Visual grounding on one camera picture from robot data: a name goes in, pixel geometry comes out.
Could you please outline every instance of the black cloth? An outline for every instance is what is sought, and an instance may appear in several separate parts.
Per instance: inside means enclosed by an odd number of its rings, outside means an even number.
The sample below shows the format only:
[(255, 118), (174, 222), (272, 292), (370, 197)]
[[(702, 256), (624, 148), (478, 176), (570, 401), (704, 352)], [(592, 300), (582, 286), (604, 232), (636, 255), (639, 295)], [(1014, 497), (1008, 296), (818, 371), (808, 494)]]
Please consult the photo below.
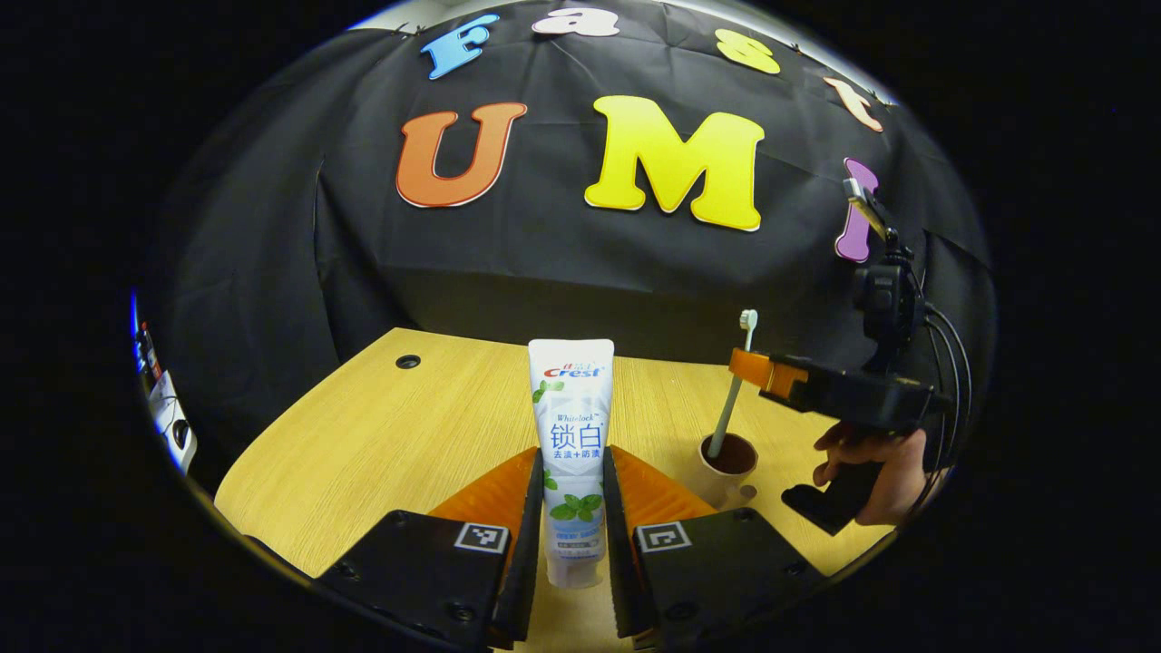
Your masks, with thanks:
[[(562, 6), (506, 5), (421, 35), (344, 33), (261, 86), (208, 139), (159, 217), (140, 296), (200, 446), (237, 458), (395, 326), (517, 344), (607, 337), (620, 356), (724, 364), (743, 338), (738, 313), (756, 308), (756, 349), (857, 368), (874, 343), (851, 304), (857, 265), (834, 252), (846, 218), (845, 157), (878, 175), (928, 299), (956, 323), (979, 414), (997, 329), (990, 257), (972, 193), (911, 112), (872, 101), (885, 128), (872, 131), (822, 80), (850, 81), (841, 72), (664, 3), (601, 2), (620, 16), (613, 37), (531, 30)], [(430, 80), (420, 49), (483, 13), (500, 16), (483, 53)], [(762, 41), (781, 72), (726, 59), (716, 29)], [(688, 204), (704, 180), (663, 213), (640, 166), (644, 207), (589, 206), (583, 194), (600, 173), (606, 134), (593, 101), (605, 95), (656, 101), (683, 138), (715, 112), (760, 124), (760, 229), (695, 220)], [(495, 102), (528, 112), (513, 123), (491, 189), (453, 208), (404, 201), (395, 188), (401, 127), (456, 112), (435, 163), (452, 177), (471, 163), (471, 112)], [(882, 253), (872, 241), (871, 263)], [(935, 382), (920, 336), (902, 372)], [(950, 394), (946, 363), (944, 386)]]

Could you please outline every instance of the human hand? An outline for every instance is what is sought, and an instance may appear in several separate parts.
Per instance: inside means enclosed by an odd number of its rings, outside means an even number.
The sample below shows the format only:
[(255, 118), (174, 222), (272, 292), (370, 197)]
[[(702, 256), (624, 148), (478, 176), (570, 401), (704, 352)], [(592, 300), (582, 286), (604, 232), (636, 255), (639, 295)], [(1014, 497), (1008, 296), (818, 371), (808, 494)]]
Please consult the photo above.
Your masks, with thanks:
[(923, 491), (923, 447), (928, 435), (923, 429), (906, 435), (873, 433), (861, 439), (858, 426), (839, 422), (831, 426), (814, 449), (827, 452), (827, 461), (814, 469), (814, 485), (824, 486), (838, 475), (842, 465), (882, 462), (882, 469), (871, 490), (871, 498), (854, 517), (854, 523), (899, 525)]

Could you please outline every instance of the toothpaste tube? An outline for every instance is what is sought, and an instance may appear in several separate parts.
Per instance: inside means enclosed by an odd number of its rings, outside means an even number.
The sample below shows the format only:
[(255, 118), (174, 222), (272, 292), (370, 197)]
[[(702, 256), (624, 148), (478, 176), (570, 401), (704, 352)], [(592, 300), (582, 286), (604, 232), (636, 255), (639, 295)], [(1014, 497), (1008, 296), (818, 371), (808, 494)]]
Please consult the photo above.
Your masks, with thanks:
[(613, 342), (532, 340), (528, 368), (545, 457), (548, 581), (591, 587), (605, 557), (601, 457), (613, 402)]

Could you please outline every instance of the brown liquid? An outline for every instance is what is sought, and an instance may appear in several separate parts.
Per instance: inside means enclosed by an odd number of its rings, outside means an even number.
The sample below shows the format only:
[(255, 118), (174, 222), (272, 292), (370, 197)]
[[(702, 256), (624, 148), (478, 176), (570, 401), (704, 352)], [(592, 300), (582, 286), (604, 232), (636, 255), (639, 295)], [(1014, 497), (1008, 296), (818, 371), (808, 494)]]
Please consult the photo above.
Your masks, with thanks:
[(711, 467), (722, 474), (743, 474), (753, 468), (755, 462), (758, 460), (758, 453), (753, 451), (753, 446), (750, 443), (734, 433), (726, 433), (726, 437), (722, 439), (722, 449), (717, 452), (717, 458), (709, 458), (709, 440), (712, 438), (713, 436), (701, 440), (701, 458)]

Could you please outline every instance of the toothbrush head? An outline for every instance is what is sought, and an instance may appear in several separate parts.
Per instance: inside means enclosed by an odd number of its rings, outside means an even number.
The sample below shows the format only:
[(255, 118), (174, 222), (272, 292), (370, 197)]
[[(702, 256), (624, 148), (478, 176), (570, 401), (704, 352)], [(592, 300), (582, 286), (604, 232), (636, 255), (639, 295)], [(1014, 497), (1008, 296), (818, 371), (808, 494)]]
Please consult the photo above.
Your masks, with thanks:
[(752, 308), (743, 310), (737, 318), (737, 325), (747, 331), (753, 331), (753, 328), (758, 325), (758, 311)]

